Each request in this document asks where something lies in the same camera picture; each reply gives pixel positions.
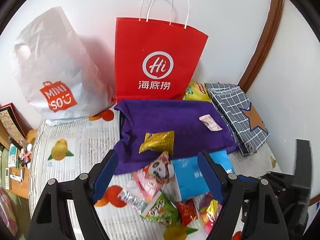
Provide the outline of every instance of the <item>snack packet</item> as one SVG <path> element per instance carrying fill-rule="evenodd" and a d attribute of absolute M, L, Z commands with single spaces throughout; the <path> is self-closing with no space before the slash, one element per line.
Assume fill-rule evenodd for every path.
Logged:
<path fill-rule="evenodd" d="M 153 150 L 156 152 L 167 151 L 173 155 L 174 131 L 146 133 L 144 143 L 141 144 L 139 153 L 146 150 Z"/>
<path fill-rule="evenodd" d="M 159 191 L 141 214 L 144 219 L 165 225 L 177 225 L 179 212 L 172 202 Z"/>
<path fill-rule="evenodd" d="M 227 173 L 234 173 L 233 165 L 225 150 L 209 155 L 215 163 L 221 164 Z M 207 183 L 198 167 L 197 156 L 172 160 L 172 164 L 182 201 L 209 192 Z"/>
<path fill-rule="evenodd" d="M 148 202 L 145 201 L 137 183 L 130 180 L 128 184 L 122 189 L 118 197 L 132 206 L 141 215 L 148 207 Z"/>
<path fill-rule="evenodd" d="M 215 122 L 215 120 L 211 117 L 211 115 L 206 114 L 199 117 L 199 120 L 204 123 L 204 125 L 210 131 L 221 131 L 222 128 Z"/>
<path fill-rule="evenodd" d="M 177 203 L 183 226 L 187 226 L 192 220 L 197 219 L 196 207 L 193 199 L 188 199 L 185 203 Z"/>
<path fill-rule="evenodd" d="M 145 200 L 150 202 L 162 185 L 174 177 L 174 168 L 169 161 L 168 152 L 163 152 L 155 161 L 133 172 L 132 176 Z"/>
<path fill-rule="evenodd" d="M 211 194 L 206 194 L 199 206 L 199 214 L 204 230 L 209 234 L 218 219 L 222 206 Z"/>
<path fill-rule="evenodd" d="M 186 88 L 182 100 L 207 101 L 211 103 L 210 97 L 204 84 L 190 82 Z"/>

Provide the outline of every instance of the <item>metal screw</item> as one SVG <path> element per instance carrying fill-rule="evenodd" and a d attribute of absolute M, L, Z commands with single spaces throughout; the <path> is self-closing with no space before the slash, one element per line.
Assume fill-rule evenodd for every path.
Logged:
<path fill-rule="evenodd" d="M 55 179 L 49 179 L 49 180 L 48 180 L 48 184 L 49 184 L 49 185 L 53 185 L 53 184 L 55 184 L 55 182 L 56 182 Z"/>
<path fill-rule="evenodd" d="M 82 174 L 80 174 L 80 176 L 79 176 L 79 178 L 81 179 L 81 180 L 84 180 L 84 179 L 86 179 L 88 177 L 88 174 L 86 174 L 86 173 L 82 173 Z"/>
<path fill-rule="evenodd" d="M 268 185 L 268 181 L 266 180 L 266 179 L 262 179 L 262 180 L 260 180 L 261 181 L 261 184 L 263 184 L 263 185 Z"/>
<path fill-rule="evenodd" d="M 229 173 L 228 177 L 229 177 L 229 179 L 236 179 L 238 176 L 234 173 Z"/>

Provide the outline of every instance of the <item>star pattern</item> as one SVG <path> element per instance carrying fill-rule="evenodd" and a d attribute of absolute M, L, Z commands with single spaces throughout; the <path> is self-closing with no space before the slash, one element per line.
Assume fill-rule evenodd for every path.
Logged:
<path fill-rule="evenodd" d="M 259 116 L 254 106 L 251 104 L 251 102 L 250 102 L 249 109 L 243 109 L 243 108 L 239 108 L 239 109 L 249 119 L 250 131 L 253 131 L 257 127 L 260 127 L 263 131 L 265 131 L 266 134 L 268 134 L 268 131 L 264 126 L 261 117 Z"/>

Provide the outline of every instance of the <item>bed sheet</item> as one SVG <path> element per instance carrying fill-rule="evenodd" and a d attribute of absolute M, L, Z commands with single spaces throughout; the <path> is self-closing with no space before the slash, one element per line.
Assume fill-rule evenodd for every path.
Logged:
<path fill-rule="evenodd" d="M 41 122 L 35 141 L 29 177 L 31 216 L 49 179 L 55 178 L 59 182 L 73 180 L 79 174 L 89 172 L 92 166 L 100 162 L 106 153 L 113 148 L 119 140 L 118 111 L 114 111 L 114 114 L 114 119 L 109 122 L 103 119 L 95 121 L 84 119 L 60 126 L 49 126 L 44 120 Z M 53 154 L 50 160 L 53 147 L 56 147 L 57 153 Z M 55 158 L 59 159 L 64 155 L 66 156 L 62 160 L 55 160 Z M 234 152 L 229 157 L 237 174 L 258 177 L 267 171 L 281 171 L 267 144 L 260 148 L 256 154 L 242 156 L 240 152 Z M 115 185 L 124 187 L 130 178 L 130 174 L 113 176 L 109 187 Z M 68 207 L 76 239 L 83 239 L 73 201 L 68 201 Z M 117 208 L 108 203 L 103 207 L 97 207 L 96 211 L 111 240 L 163 240 L 165 226 L 142 220 L 139 214 L 128 205 Z M 189 226 L 199 230 L 190 234 L 187 240 L 206 239 L 207 234 L 199 219 L 191 222 Z M 242 228 L 243 223 L 239 218 L 235 232 L 241 231 Z"/>

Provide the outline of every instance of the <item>gray plaid bag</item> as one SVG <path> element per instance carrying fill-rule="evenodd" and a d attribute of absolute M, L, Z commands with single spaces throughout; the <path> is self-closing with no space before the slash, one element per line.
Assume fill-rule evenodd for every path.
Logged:
<path fill-rule="evenodd" d="M 257 152 L 270 133 L 247 95 L 237 85 L 205 85 L 218 112 L 228 121 L 241 153 L 249 155 Z"/>

